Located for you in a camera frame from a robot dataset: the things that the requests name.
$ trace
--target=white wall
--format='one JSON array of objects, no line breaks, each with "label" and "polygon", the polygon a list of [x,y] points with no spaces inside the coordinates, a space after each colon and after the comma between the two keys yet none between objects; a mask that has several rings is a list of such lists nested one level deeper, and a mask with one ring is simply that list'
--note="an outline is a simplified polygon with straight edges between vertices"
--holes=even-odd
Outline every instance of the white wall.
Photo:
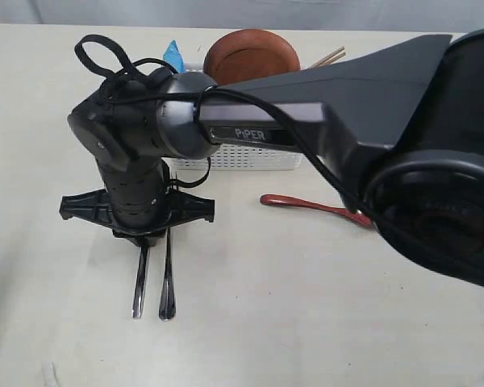
[{"label": "white wall", "polygon": [[0,23],[466,32],[484,0],[0,0]]}]

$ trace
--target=wooden bowl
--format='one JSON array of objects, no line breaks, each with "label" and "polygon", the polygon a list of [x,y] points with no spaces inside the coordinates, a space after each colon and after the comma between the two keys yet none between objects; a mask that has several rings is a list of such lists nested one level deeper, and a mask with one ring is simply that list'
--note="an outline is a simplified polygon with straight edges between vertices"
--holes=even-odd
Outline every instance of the wooden bowl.
[{"label": "wooden bowl", "polygon": [[240,30],[211,46],[202,71],[219,85],[299,71],[294,48],[281,36],[264,30]]}]

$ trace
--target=table surface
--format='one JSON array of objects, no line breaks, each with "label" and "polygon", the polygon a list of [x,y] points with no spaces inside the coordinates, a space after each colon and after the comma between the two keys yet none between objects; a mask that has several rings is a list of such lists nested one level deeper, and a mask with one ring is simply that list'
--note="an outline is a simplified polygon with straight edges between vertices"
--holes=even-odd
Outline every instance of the table surface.
[{"label": "table surface", "polygon": [[[61,195],[102,186],[66,123],[100,79],[73,45],[101,33],[131,58],[175,39],[201,63],[225,30],[0,25],[0,386],[468,386],[484,382],[484,289],[429,272],[329,214],[263,207],[262,194],[340,204],[303,162],[288,172],[213,172],[194,191],[214,223],[177,227],[177,317],[157,317],[162,245],[145,311],[131,319],[138,251],[58,214]],[[413,33],[280,31],[307,66]],[[94,57],[114,64],[108,53]],[[199,172],[184,172],[183,178]]]}]

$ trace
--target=chopsticks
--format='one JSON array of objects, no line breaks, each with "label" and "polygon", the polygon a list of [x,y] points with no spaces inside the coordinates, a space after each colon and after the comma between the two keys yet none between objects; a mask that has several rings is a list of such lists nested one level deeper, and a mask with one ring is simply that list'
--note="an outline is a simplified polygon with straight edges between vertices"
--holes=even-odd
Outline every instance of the chopsticks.
[{"label": "chopsticks", "polygon": [[346,55],[346,52],[344,52],[344,46],[343,46],[341,48],[336,49],[334,52],[326,55],[324,58],[319,59],[312,66],[310,66],[309,69],[331,65],[332,63],[338,61],[340,58],[342,58],[345,55]]}]

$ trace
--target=red spoon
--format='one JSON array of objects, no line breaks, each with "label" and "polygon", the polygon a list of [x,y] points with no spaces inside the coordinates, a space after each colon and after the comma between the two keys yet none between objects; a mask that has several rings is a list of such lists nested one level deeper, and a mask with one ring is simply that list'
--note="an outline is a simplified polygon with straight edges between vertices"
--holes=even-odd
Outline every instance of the red spoon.
[{"label": "red spoon", "polygon": [[373,222],[363,214],[354,214],[345,208],[330,207],[323,204],[308,202],[306,200],[292,198],[291,196],[283,195],[262,195],[260,203],[266,206],[288,206],[288,207],[302,207],[311,208],[312,210],[320,210],[329,212],[331,214],[338,214],[348,220],[351,220],[366,228],[373,228]]}]

